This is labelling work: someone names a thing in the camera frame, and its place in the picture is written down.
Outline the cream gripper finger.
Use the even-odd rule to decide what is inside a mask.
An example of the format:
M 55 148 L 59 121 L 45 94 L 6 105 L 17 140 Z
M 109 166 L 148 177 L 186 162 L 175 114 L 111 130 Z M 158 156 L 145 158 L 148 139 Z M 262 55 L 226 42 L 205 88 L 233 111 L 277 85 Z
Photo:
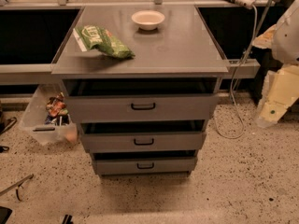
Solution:
M 259 49 L 271 49 L 276 25 L 269 27 L 263 34 L 254 38 L 252 45 Z
M 277 124 L 299 99 L 299 66 L 283 64 L 277 72 L 268 71 L 262 96 L 255 121 L 259 127 L 267 128 Z

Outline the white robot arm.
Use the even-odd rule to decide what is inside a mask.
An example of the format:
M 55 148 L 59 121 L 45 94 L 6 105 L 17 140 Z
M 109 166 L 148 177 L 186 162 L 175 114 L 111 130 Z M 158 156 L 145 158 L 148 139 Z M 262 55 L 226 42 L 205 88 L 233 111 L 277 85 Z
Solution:
M 299 99 L 299 0 L 294 0 L 278 22 L 253 40 L 259 49 L 271 49 L 282 63 L 276 72 L 268 72 L 263 84 L 256 123 L 267 128 L 278 123 Z

